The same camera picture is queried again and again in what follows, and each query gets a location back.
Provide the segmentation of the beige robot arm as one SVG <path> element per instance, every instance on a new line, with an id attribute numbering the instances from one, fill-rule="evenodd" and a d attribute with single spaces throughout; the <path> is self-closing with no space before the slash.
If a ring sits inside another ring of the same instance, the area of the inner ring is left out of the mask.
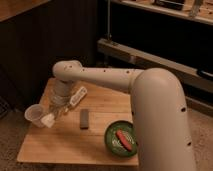
<path id="1" fill-rule="evenodd" d="M 85 81 L 130 95 L 140 171 L 196 171 L 187 104 L 179 79 L 162 68 L 89 68 L 77 60 L 52 68 L 54 93 Z"/>

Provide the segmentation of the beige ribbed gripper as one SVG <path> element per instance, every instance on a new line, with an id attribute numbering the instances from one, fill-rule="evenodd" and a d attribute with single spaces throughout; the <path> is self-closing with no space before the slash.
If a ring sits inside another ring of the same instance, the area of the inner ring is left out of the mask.
<path id="1" fill-rule="evenodd" d="M 70 99 L 71 84 L 56 80 L 50 95 L 49 111 L 56 114 L 61 107 L 64 107 Z"/>

